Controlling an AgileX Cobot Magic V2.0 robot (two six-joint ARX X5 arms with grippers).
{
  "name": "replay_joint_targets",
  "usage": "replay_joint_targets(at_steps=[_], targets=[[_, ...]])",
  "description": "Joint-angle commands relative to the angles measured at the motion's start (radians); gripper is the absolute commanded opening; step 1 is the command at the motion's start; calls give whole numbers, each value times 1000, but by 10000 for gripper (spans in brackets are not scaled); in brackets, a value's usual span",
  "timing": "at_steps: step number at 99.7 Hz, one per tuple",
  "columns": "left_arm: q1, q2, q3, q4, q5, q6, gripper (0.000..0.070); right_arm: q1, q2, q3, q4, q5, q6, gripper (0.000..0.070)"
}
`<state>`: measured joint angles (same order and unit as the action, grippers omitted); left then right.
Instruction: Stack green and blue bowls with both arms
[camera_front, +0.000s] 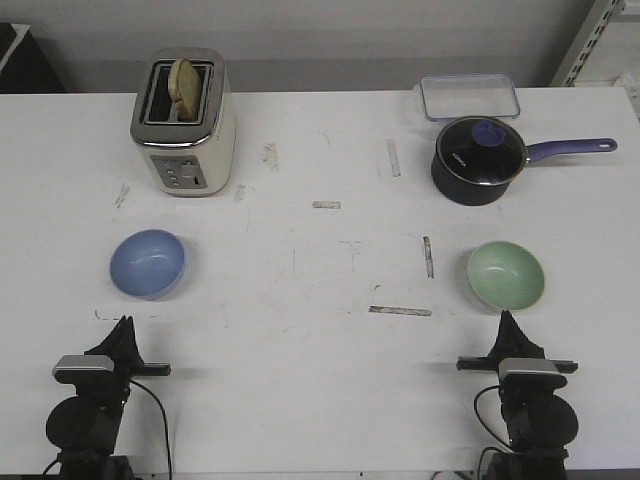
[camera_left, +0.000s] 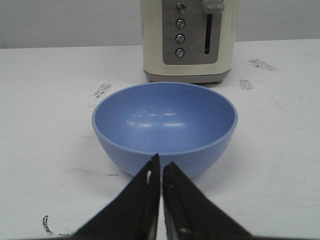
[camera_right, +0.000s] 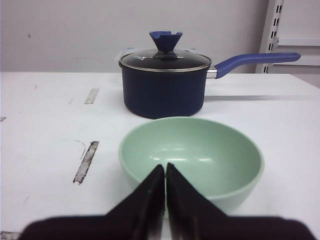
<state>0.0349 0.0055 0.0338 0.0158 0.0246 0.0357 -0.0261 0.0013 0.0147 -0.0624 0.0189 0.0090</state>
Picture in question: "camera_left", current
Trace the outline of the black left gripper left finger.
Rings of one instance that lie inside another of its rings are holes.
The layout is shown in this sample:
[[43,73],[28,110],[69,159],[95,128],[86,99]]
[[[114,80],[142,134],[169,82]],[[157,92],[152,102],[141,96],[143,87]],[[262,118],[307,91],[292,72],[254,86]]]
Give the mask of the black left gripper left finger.
[[73,235],[74,240],[155,240],[160,205],[160,156],[155,154],[123,191]]

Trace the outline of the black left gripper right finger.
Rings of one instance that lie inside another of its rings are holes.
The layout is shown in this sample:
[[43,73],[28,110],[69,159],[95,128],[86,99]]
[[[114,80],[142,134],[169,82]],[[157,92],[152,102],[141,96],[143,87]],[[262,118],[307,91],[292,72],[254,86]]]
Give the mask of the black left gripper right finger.
[[250,240],[253,235],[212,203],[171,162],[163,169],[163,207],[169,240]]

